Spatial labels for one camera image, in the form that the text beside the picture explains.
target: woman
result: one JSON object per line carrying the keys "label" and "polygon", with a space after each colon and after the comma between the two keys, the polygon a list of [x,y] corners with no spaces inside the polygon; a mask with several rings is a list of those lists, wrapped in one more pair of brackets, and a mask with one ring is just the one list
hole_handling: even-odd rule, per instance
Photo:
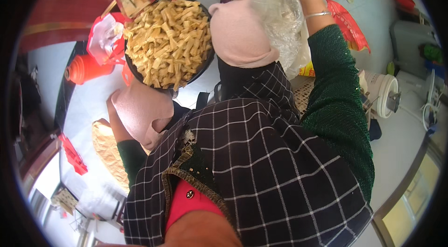
{"label": "woman", "polygon": [[162,137],[149,156],[112,97],[128,244],[346,246],[366,227],[374,168],[357,70],[323,1],[300,1],[316,74],[304,117],[248,0],[210,7],[226,100],[150,120]]}

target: pink knit hat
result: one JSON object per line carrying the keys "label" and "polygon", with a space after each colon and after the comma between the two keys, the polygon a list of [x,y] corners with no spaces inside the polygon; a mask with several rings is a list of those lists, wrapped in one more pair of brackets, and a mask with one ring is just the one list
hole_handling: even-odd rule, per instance
{"label": "pink knit hat", "polygon": [[152,151],[174,115],[168,91],[158,91],[137,80],[112,95],[112,103],[123,126],[146,149]]}
{"label": "pink knit hat", "polygon": [[225,63],[255,68],[279,58],[279,51],[271,47],[260,18],[250,7],[250,0],[213,4],[208,11],[212,15],[211,42]]}

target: bowl of dried tofu skin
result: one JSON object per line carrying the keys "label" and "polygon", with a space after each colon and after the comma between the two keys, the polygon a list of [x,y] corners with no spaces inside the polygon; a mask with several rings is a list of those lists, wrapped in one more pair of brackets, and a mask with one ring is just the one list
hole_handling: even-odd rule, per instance
{"label": "bowl of dried tofu skin", "polygon": [[125,57],[138,81],[154,88],[185,87],[215,56],[211,15],[195,0],[156,0],[125,23]]}

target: green sweater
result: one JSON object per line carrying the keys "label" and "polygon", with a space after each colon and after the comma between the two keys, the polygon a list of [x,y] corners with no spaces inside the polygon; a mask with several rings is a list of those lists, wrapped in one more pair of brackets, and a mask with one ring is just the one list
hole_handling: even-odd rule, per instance
{"label": "green sweater", "polygon": [[[370,202],[375,170],[354,60],[337,25],[319,30],[308,38],[308,44],[316,81],[301,125],[347,162]],[[117,146],[131,187],[147,155],[135,140]]]}

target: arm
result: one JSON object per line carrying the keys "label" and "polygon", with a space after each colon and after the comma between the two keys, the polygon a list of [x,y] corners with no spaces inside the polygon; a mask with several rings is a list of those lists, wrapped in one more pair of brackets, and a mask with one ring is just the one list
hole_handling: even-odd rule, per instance
{"label": "arm", "polygon": [[[300,2],[305,16],[327,11],[322,0]],[[344,158],[370,201],[375,171],[354,60],[332,16],[306,23],[316,81],[301,124]]]}
{"label": "arm", "polygon": [[148,156],[143,150],[142,145],[132,138],[123,126],[112,104],[111,97],[106,101],[106,104],[109,113],[109,123],[115,137],[118,152],[123,161],[123,166],[128,174],[129,188],[131,188],[135,183],[138,171],[142,168]]}

